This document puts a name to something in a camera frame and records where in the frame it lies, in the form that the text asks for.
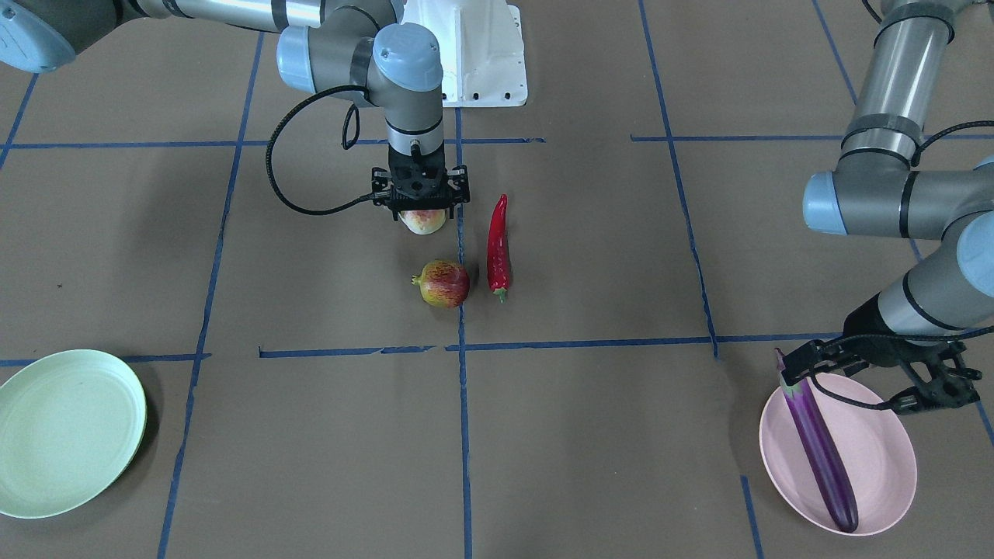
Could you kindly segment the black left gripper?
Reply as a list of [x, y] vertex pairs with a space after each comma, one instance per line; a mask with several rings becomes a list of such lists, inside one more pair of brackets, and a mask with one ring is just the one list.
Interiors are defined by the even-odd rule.
[[[897, 333], [885, 322], [879, 298], [860, 305], [846, 318], [841, 336], [807, 342], [781, 358], [781, 386], [798, 392], [805, 381], [832, 399], [871, 411], [916, 414], [958, 409], [980, 401], [974, 385], [982, 372], [966, 366], [966, 339], [982, 330], [954, 334]], [[860, 402], [827, 390], [819, 375], [840, 370], [852, 377], [872, 367], [899, 368], [912, 385], [879, 404]]]

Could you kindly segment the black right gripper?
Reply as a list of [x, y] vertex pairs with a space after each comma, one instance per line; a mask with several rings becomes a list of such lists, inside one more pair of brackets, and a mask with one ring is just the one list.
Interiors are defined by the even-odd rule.
[[373, 168], [370, 200], [391, 212], [454, 211], [470, 202], [467, 167], [447, 168], [445, 148], [403, 155], [388, 148], [388, 168]]

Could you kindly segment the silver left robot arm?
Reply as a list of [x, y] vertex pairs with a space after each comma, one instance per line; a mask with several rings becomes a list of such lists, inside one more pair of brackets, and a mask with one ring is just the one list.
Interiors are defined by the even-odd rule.
[[830, 172], [805, 187], [809, 229], [838, 236], [940, 243], [846, 318], [841, 336], [778, 358], [792, 395], [840, 370], [899, 368], [912, 385], [863, 409], [910, 415], [979, 400], [981, 372], [964, 361], [966, 339], [992, 331], [992, 160], [972, 170], [923, 171], [924, 135], [944, 53], [966, 1], [884, 1], [872, 63]]

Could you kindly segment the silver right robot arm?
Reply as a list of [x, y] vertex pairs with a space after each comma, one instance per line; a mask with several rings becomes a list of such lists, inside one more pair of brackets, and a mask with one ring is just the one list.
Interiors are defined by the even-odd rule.
[[341, 143], [360, 131], [361, 107], [380, 107], [388, 127], [388, 168], [370, 173], [362, 201], [454, 215], [470, 200], [467, 170], [447, 168], [443, 147], [443, 64], [429, 29], [402, 22], [401, 1], [4, 1], [2, 61], [28, 73], [56, 71], [128, 22], [174, 17], [277, 35], [285, 85], [308, 97], [276, 125], [264, 165], [276, 197], [299, 214], [276, 181], [273, 152], [292, 118], [320, 99], [347, 99]]

